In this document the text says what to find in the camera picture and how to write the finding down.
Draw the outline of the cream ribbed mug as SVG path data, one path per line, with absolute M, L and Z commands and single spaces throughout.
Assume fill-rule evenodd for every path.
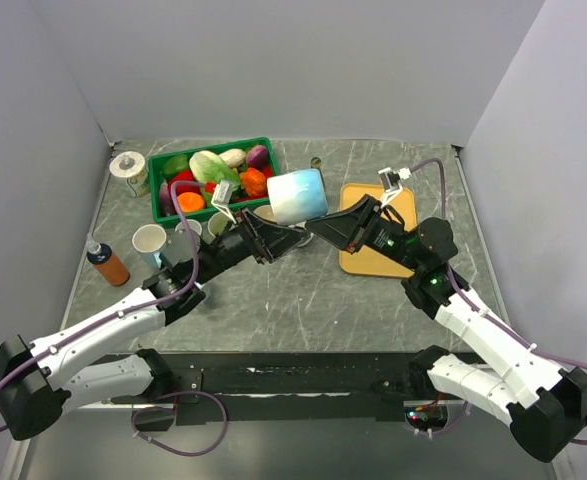
M 276 219 L 270 205 L 261 205 L 253 210 L 253 213 L 263 220 L 271 223 L 276 223 Z

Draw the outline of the dark grey blue mug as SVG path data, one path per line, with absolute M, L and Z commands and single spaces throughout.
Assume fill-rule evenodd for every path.
M 298 224 L 297 228 L 301 229 L 304 232 L 304 235 L 303 238 L 298 242 L 296 247 L 303 248 L 313 240 L 314 234 L 310 232 L 304 224 Z

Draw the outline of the light blue mug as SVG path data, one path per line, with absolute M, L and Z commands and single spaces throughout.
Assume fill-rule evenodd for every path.
M 296 225 L 327 214 L 326 193 L 317 169 L 273 176 L 267 180 L 267 192 L 275 221 L 280 225 Z

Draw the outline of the green mug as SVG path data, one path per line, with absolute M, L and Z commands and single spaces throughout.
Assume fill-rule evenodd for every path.
M 213 214 L 207 222 L 207 231 L 211 237 L 221 234 L 227 227 L 232 228 L 233 221 L 224 213 Z

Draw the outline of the grey printed mug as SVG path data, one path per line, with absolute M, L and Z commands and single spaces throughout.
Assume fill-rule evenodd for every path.
M 174 228 L 174 232 L 176 234 L 181 234 L 186 232 L 185 225 L 188 225 L 188 228 L 198 237 L 202 236 L 203 227 L 202 224 L 193 219 L 187 219 L 186 222 L 180 221 Z

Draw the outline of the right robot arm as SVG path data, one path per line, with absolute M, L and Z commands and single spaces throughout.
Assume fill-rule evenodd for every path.
M 552 461 L 587 426 L 587 374 L 536 354 L 451 269 L 458 249 L 447 220 L 431 217 L 407 230 L 390 220 L 392 212 L 366 195 L 305 227 L 343 252 L 368 247 L 412 270 L 402 285 L 413 306 L 459 337 L 489 367 L 483 371 L 430 347 L 409 376 L 417 396 L 457 396 L 508 426 L 530 456 Z

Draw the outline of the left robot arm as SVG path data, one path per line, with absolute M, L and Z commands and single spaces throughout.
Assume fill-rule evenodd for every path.
M 272 263 L 308 240 L 305 229 L 264 220 L 249 209 L 214 241 L 190 229 L 160 255 L 161 268 L 112 306 L 80 323 L 31 342 L 16 335 L 0 344 L 0 415 L 15 440 L 33 438 L 63 414 L 108 397 L 164 399 L 171 373 L 151 350 L 122 361 L 98 361 L 118 344 L 164 328 L 203 302 L 210 280 L 247 258 Z

